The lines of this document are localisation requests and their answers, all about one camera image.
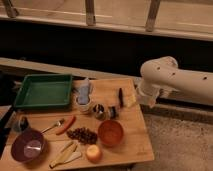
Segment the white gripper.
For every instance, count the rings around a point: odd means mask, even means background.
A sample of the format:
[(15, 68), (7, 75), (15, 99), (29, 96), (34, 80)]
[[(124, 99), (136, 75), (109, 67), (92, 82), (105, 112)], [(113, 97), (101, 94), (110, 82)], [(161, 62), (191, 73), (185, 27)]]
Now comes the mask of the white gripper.
[(124, 106), (132, 107), (137, 103), (146, 105), (149, 108), (153, 108), (156, 104), (156, 99), (160, 94), (160, 87), (149, 83), (145, 79), (142, 79), (136, 88), (136, 96), (131, 94), (124, 98)]

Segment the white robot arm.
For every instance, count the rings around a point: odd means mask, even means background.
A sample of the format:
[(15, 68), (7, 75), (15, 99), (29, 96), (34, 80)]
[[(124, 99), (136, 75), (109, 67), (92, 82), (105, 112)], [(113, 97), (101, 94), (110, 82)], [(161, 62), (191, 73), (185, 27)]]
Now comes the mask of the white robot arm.
[(179, 91), (192, 100), (213, 106), (213, 73), (179, 69), (175, 58), (165, 56), (144, 62), (140, 74), (128, 105), (139, 103), (153, 108), (161, 91), (167, 96)]

